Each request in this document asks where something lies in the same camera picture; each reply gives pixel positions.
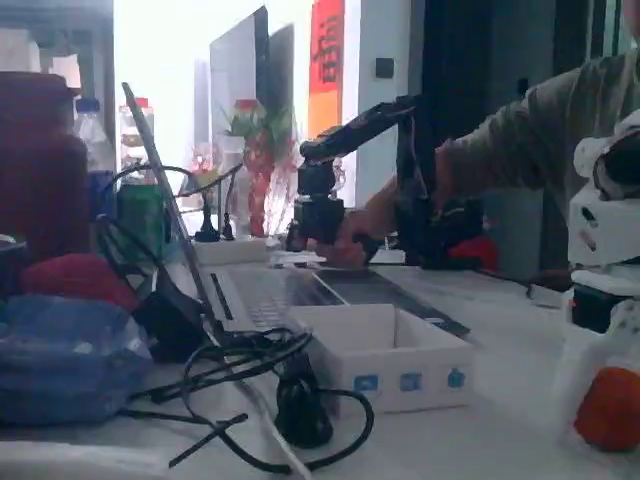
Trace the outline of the person's bare hand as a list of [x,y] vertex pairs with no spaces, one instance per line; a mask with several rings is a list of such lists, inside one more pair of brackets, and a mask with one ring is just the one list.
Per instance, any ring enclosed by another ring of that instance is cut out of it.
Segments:
[[[447,141],[435,150],[437,189],[431,197],[438,208],[443,207],[451,193],[451,169],[447,157],[452,147],[453,142]],[[331,245],[318,244],[316,253],[334,267],[363,266],[366,253],[363,247],[353,240],[353,237],[356,234],[366,234],[374,240],[382,240],[396,230],[394,207],[396,187],[397,177],[393,176],[367,201],[364,207],[348,212],[340,225],[335,242]]]

